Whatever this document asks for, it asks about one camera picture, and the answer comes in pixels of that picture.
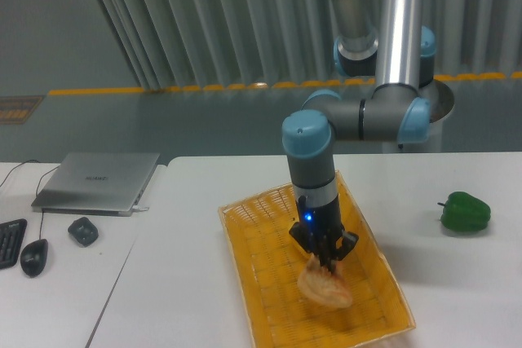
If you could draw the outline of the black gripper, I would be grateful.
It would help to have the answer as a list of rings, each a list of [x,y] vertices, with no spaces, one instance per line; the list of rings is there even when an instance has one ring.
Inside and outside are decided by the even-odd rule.
[[[334,274],[337,262],[342,261],[355,247],[359,236],[343,230],[338,196],[318,207],[307,205],[307,197],[297,200],[299,221],[289,229],[290,236],[306,253],[313,254],[321,267]],[[323,239],[326,237],[326,256]]]

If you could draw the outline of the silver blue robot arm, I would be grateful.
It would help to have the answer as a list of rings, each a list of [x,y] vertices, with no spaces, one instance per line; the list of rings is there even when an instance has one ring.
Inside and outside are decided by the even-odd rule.
[[[418,92],[421,37],[422,0],[381,0],[380,25],[355,24],[347,40],[334,47],[335,61],[345,73],[365,75],[368,62],[374,61],[372,96],[344,101],[333,91],[319,90],[283,121],[282,145],[298,210],[290,235],[329,272],[358,240],[341,221],[334,143],[427,140],[431,105]]]

